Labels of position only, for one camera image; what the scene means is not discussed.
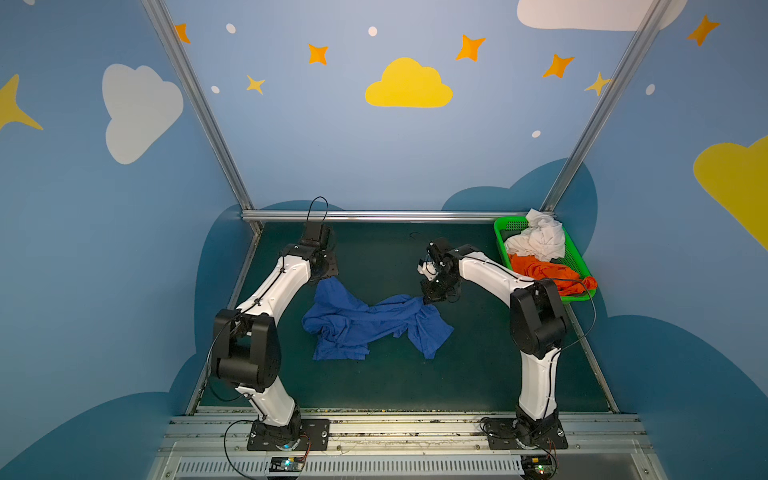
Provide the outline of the blue panda print t-shirt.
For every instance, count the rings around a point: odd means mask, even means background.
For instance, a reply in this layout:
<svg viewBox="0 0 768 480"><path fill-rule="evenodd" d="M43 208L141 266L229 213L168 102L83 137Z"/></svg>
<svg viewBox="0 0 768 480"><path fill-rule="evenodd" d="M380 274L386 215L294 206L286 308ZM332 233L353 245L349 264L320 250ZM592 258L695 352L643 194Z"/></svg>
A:
<svg viewBox="0 0 768 480"><path fill-rule="evenodd" d="M454 331L438 309L421 297L395 295L368 305L335 278L318 283L314 305L303 316L302 327L317 337L316 361L362 361L370 353L370 343L403 335L431 360Z"/></svg>

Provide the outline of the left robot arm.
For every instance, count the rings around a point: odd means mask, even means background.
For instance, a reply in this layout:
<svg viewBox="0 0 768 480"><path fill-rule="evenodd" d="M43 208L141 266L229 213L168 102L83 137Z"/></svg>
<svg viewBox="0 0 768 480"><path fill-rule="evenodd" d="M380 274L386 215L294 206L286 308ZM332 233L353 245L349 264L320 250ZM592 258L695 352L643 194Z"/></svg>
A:
<svg viewBox="0 0 768 480"><path fill-rule="evenodd" d="M297 404L279 379L279 321L305 284L337 273L335 256L326 244L312 240L289 244L246 300L215 317L210 372L233 385L268 429L292 435L299 421Z"/></svg>

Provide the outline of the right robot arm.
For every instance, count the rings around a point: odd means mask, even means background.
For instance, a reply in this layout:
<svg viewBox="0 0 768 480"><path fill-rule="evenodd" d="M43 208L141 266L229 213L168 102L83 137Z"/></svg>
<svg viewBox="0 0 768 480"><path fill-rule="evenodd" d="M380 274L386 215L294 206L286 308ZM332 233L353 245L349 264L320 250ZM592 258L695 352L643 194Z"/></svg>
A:
<svg viewBox="0 0 768 480"><path fill-rule="evenodd" d="M556 425L556 371L568 320L555 282L517 274L471 245L453 247L444 238L428 244L417 271L424 276L421 289L427 303L458 295L463 280L504 302L510 335L522 359L519 422L531 433Z"/></svg>

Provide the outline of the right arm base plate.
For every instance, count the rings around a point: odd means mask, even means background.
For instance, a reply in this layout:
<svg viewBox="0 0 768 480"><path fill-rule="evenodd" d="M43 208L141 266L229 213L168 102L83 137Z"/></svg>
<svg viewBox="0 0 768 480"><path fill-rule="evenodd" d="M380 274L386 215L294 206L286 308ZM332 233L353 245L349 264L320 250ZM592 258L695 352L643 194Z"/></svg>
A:
<svg viewBox="0 0 768 480"><path fill-rule="evenodd" d="M569 448L562 424L554 416L541 421L485 417L479 427L492 450Z"/></svg>

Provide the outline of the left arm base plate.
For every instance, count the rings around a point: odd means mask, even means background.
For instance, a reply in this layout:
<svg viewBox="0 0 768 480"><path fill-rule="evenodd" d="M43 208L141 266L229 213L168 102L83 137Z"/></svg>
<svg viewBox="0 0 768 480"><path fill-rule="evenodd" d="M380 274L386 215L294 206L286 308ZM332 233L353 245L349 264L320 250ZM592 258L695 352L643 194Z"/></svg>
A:
<svg viewBox="0 0 768 480"><path fill-rule="evenodd" d="M248 451L325 451L330 437L329 419L302 419L277 427L254 421L248 436Z"/></svg>

